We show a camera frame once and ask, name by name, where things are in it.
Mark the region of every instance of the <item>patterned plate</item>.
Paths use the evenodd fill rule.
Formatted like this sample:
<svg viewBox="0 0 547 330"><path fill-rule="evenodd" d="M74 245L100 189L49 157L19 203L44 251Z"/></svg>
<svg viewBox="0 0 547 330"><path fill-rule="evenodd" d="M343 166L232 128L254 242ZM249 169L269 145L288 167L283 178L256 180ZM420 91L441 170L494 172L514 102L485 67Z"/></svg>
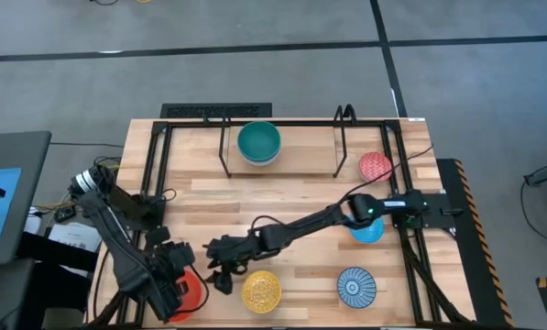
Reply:
<svg viewBox="0 0 547 330"><path fill-rule="evenodd" d="M368 152L358 161L358 170L367 181L371 181L382 175L377 182L383 182L391 176L391 172L383 174L391 170L391 162L384 154L380 152Z"/></svg>
<svg viewBox="0 0 547 330"><path fill-rule="evenodd" d="M368 307L377 295L375 279L360 267L343 270L338 277L337 287L340 299L353 308Z"/></svg>
<svg viewBox="0 0 547 330"><path fill-rule="evenodd" d="M270 271L260 270L250 274L243 284L243 303L257 313L271 312L281 300L281 284Z"/></svg>

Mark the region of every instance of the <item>yellow patterned plate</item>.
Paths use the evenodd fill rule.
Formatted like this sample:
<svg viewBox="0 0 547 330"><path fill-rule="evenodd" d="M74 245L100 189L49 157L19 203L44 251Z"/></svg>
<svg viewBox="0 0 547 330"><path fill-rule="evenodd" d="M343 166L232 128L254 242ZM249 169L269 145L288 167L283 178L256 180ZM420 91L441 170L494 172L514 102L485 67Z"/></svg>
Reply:
<svg viewBox="0 0 547 330"><path fill-rule="evenodd" d="M243 303L258 314L271 312L281 300L281 284L269 271L256 271L245 280Z"/></svg>

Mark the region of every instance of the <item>paper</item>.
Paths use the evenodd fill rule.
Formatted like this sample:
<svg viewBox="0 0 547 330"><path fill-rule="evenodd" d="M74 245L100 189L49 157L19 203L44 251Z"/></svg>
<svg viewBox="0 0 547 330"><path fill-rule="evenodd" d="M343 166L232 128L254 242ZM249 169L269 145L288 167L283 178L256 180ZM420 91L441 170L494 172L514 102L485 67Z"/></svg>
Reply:
<svg viewBox="0 0 547 330"><path fill-rule="evenodd" d="M25 222L25 231L36 235L38 229L41 227L41 218L36 216L35 212L38 212L38 209L31 206L30 211L28 211L27 221Z"/></svg>
<svg viewBox="0 0 547 330"><path fill-rule="evenodd" d="M96 228L78 223L54 225L49 233L49 239L75 248L83 248L91 252L95 252L102 241ZM73 273L82 275L83 277L88 276L87 270L73 269L66 266L62 267Z"/></svg>

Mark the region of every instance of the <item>wooden tabletop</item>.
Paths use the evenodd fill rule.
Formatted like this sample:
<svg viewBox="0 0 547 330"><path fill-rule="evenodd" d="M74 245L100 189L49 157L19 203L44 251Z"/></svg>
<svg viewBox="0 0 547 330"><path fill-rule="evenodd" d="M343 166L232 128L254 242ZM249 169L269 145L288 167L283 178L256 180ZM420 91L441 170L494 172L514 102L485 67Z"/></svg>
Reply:
<svg viewBox="0 0 547 330"><path fill-rule="evenodd" d="M128 130L118 185L130 193L139 193L153 121L132 120ZM400 122L408 157L431 145L425 121L406 118ZM258 215L272 215L281 221L290 222L335 203L346 191L361 183L357 172L360 156L373 150L383 151L378 128L351 127L346 129L348 158L336 179L326 174L245 175L228 179L218 159L219 138L220 128L175 129L165 180L165 188L175 189L178 195L168 202L164 225L169 227L171 239L191 244L196 257L194 266L204 277L210 275L211 271L207 269L209 260L205 257L202 244L224 234L245 236L251 221ZM302 138L316 139L316 136L304 134ZM389 140L393 154L397 155L392 134ZM340 159L340 134L336 134L335 146L336 157ZM154 169L158 167L159 154L157 152ZM410 171L414 188L425 193L442 189L432 151L411 159ZM400 170L396 173L399 187L404 191L402 174ZM157 173L154 172L152 178L156 177ZM151 183L151 191L154 190L154 184ZM390 189L385 181L373 183L361 189L361 192L385 198ZM399 235L391 227L390 217L383 218L385 234L375 244L358 243L341 226L324 229L294 241L275 258L250 262L249 272L234 278L232 294L226 296L211 286L208 303L184 324L164 325L147 307L144 326L413 325ZM456 242L441 229L425 229L424 235L434 279L458 310L474 319L475 313ZM104 252L105 247L102 247L100 255ZM340 272L353 266L368 270L377 283L377 298L369 307L361 310L344 305L336 291ZM239 292L244 278L257 270L269 270L281 282L281 301L273 312L255 314L248 311L242 302ZM419 278L418 284L424 318L430 319L425 288ZM112 258L109 257L102 272L98 313L110 301L116 289ZM92 298L93 294L88 304L90 308ZM130 303L129 306L127 320L133 320L134 304Z"/></svg>

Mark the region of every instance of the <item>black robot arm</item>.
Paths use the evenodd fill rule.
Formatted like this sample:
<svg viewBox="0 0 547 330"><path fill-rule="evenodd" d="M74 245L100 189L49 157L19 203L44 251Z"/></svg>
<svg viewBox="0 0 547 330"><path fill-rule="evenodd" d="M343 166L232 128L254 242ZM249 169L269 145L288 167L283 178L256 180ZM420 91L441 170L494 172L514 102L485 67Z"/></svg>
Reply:
<svg viewBox="0 0 547 330"><path fill-rule="evenodd" d="M176 280L195 258L189 244L166 242L169 230L156 221L156 214L163 212L160 200L128 194L115 185L112 173L100 166L74 177L69 190L108 247L118 283L119 292L90 325L108 324L125 297L147 302L159 320L168 322L188 290L176 285ZM148 231L144 249L133 245L126 226Z"/></svg>
<svg viewBox="0 0 547 330"><path fill-rule="evenodd" d="M364 193L349 195L346 200L352 220L346 216L341 203L331 204L315 214L288 224L276 223L254 227L259 218L269 218L262 215L255 219L247 236L224 235L213 239L207 248L206 255L211 259L208 268L220 267L208 279L213 282L216 290L225 294L232 292L232 276L246 272L249 260L261 260L277 256L283 248L288 247L293 240L305 237L329 226L347 226L361 229L373 224L382 215L403 213L419 215L428 209L420 191L413 190L393 198L377 200Z"/></svg>

